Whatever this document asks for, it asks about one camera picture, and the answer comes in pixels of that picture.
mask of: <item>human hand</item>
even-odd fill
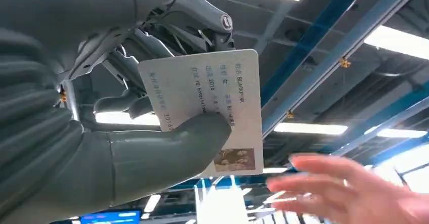
[[[309,174],[271,179],[268,188],[286,191],[286,195],[311,195],[273,203],[279,210],[308,213],[339,224],[429,223],[428,195],[386,182],[352,160],[312,154],[292,156],[291,162]]]

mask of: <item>white card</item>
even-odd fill
[[[204,112],[218,112],[229,121],[231,136],[201,177],[262,173],[259,65],[254,50],[143,61],[139,71],[163,131]]]

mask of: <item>photo on card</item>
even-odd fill
[[[254,149],[221,150],[214,158],[217,172],[255,170]]]

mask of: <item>human finger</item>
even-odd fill
[[[347,206],[356,199],[354,189],[346,187],[342,181],[327,175],[292,175],[267,181],[273,192],[286,191],[299,194],[312,193],[322,196],[336,205]]]
[[[386,182],[380,177],[368,172],[359,163],[347,158],[319,154],[294,155],[291,158],[293,166],[313,174],[325,174],[340,180],[347,180],[355,188],[373,189],[376,186],[385,187]]]

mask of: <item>blue steel beam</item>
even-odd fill
[[[429,107],[429,81],[423,85],[423,89],[414,90],[405,96],[401,97],[397,101],[393,102],[371,118],[367,119],[365,122],[360,123],[356,127],[348,129],[343,135],[335,142],[329,144],[328,146],[322,148],[321,152],[331,151],[332,147],[344,147],[337,152],[332,153],[333,155],[343,155],[352,149],[358,147],[360,144],[365,142],[365,140],[371,139],[376,131],[365,135],[365,132],[371,129],[374,126],[386,123],[387,125],[392,125],[395,123],[400,123],[404,119],[411,117],[413,114],[410,114],[410,109],[413,113],[420,112],[421,110]]]
[[[353,149],[357,148],[361,144],[363,144],[363,143],[367,142],[368,140],[376,137],[377,134],[380,131],[382,131],[383,129],[391,128],[391,127],[397,125],[398,123],[400,123],[400,122],[402,122],[402,121],[404,121],[404,120],[406,120],[406,119],[408,119],[408,118],[410,118],[410,117],[412,117],[412,116],[420,113],[421,111],[423,111],[423,110],[425,110],[427,108],[429,108],[429,97],[424,98],[420,102],[417,102],[413,106],[407,108],[406,110],[404,110],[404,111],[400,112],[399,114],[393,116],[392,118],[386,120],[385,122],[383,122],[382,124],[380,124],[377,129],[371,131],[370,133],[368,133],[366,135],[363,134],[363,135],[357,137],[356,139],[354,139],[351,142],[347,143],[346,145],[342,146],[340,149],[338,149],[335,152],[331,153],[331,155],[336,155],[336,156],[345,155],[346,153],[352,151]]]
[[[298,45],[292,50],[286,61],[274,73],[261,91],[261,105],[264,106],[286,79],[310,55],[340,17],[355,0],[332,0],[315,23],[307,30]]]
[[[389,19],[409,0],[380,0],[359,23],[347,33],[329,56],[316,67],[295,91],[262,122],[266,137],[281,122],[288,111],[293,111],[309,94],[326,80],[338,67],[340,58],[348,58],[363,43],[364,38],[378,25]]]
[[[429,133],[417,139],[408,139],[372,157],[370,162],[373,165],[380,164],[400,153],[406,152],[418,146],[425,145],[428,142]]]

